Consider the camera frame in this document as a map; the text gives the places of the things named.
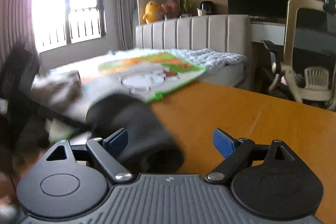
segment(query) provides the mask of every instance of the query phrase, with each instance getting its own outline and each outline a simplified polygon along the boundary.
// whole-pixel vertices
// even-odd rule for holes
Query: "metal screw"
[[[115,178],[117,180],[127,181],[127,180],[130,180],[132,178],[132,174],[130,174],[130,173],[118,173],[118,174],[115,175]]]
[[[219,172],[213,172],[208,175],[209,180],[219,181],[219,180],[222,180],[223,178],[224,178],[224,175]]]

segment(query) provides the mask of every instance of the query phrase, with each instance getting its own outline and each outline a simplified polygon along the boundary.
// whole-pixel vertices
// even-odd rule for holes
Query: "black cloth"
[[[127,129],[129,142],[117,160],[133,173],[173,173],[184,162],[183,152],[150,106],[129,95],[114,94],[97,102],[88,110],[86,123],[96,128],[93,137]]]

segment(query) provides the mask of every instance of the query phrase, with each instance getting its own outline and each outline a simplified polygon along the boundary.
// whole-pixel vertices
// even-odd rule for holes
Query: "yellow plush toy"
[[[147,3],[143,19],[146,20],[147,24],[162,20],[161,6],[155,0]]]

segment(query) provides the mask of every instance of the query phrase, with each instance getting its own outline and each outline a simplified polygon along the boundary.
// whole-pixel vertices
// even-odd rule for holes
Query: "potted plant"
[[[190,0],[179,0],[178,7],[180,8],[181,12],[180,18],[192,16],[191,12],[193,9],[193,3]]]

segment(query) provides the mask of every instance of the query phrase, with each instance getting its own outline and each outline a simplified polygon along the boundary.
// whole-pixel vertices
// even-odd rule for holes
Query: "flower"
[[[166,15],[178,13],[177,3],[173,2],[172,0],[167,0],[165,3],[162,3],[161,7]]]

